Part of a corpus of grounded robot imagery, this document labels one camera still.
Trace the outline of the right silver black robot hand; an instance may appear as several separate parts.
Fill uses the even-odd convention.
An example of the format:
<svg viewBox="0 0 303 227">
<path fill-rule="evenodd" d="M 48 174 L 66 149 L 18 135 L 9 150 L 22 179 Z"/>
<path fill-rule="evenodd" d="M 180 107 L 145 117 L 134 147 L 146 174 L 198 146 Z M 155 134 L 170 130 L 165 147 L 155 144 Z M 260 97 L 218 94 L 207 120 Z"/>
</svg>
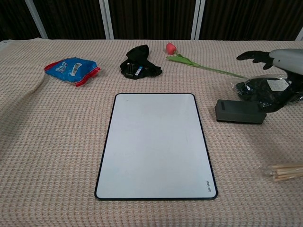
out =
<svg viewBox="0 0 303 227">
<path fill-rule="evenodd" d="M 270 52 L 247 51 L 236 58 L 239 61 L 252 59 L 253 63 L 265 63 L 264 70 L 275 66 L 284 71 L 303 74 L 302 49 L 276 49 Z"/>
</svg>

